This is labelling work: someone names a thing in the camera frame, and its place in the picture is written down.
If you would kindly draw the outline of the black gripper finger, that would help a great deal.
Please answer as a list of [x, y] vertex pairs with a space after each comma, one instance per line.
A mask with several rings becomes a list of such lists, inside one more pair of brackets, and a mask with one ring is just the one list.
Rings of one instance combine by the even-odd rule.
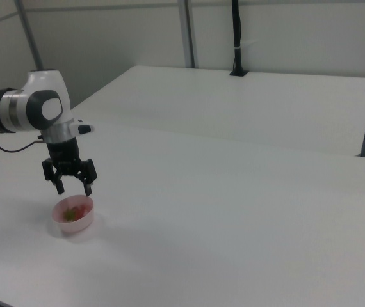
[[51, 159], [46, 159], [42, 162], [44, 171], [44, 177], [47, 181], [50, 181], [55, 186], [59, 195], [65, 192], [63, 182], [61, 181], [62, 173], [60, 170], [54, 171], [53, 162]]
[[93, 160], [87, 159], [79, 162], [79, 169], [76, 171], [76, 178], [83, 183], [85, 195], [92, 194], [92, 185], [97, 179], [97, 172]]

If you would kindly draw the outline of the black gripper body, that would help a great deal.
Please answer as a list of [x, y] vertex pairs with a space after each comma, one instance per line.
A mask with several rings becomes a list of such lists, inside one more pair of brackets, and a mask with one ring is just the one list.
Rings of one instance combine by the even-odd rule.
[[49, 159], [54, 168], [60, 170], [62, 175], [75, 176], [79, 169], [79, 148], [77, 139], [72, 138], [62, 143], [48, 143]]

